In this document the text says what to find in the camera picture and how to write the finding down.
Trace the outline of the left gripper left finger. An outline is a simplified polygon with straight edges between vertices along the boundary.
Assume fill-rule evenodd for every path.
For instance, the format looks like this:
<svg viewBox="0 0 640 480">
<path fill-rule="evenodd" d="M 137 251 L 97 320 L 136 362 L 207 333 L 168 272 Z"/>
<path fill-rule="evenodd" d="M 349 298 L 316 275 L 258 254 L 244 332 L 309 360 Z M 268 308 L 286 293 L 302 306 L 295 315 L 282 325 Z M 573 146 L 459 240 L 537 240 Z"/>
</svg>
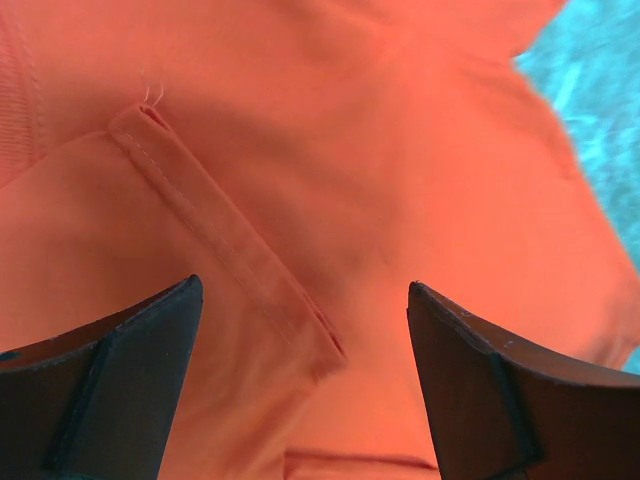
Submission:
<svg viewBox="0 0 640 480">
<path fill-rule="evenodd" d="M 203 285 L 192 275 L 2 353 L 2 478 L 157 478 L 202 306 Z"/>
</svg>

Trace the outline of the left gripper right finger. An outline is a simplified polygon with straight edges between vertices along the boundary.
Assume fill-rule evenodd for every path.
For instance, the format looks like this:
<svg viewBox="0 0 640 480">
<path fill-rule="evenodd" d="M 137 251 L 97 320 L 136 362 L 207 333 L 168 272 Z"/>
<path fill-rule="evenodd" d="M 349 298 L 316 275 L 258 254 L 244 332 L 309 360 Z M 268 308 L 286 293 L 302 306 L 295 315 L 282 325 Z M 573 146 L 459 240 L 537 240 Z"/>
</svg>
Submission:
<svg viewBox="0 0 640 480">
<path fill-rule="evenodd" d="M 636 375 L 549 350 L 418 282 L 407 318 L 442 478 L 638 478 Z"/>
</svg>

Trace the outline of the orange t shirt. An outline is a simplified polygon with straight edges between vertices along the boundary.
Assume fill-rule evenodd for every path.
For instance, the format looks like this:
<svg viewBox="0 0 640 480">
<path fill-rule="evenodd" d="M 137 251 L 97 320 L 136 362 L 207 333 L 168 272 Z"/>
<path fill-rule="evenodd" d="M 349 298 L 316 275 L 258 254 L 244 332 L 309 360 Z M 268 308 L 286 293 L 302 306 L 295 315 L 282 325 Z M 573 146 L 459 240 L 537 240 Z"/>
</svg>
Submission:
<svg viewBox="0 0 640 480">
<path fill-rule="evenodd" d="M 164 479 L 434 479 L 421 281 L 618 368 L 639 277 L 512 58 L 558 1 L 5 1 L 1 346 L 197 274 Z"/>
</svg>

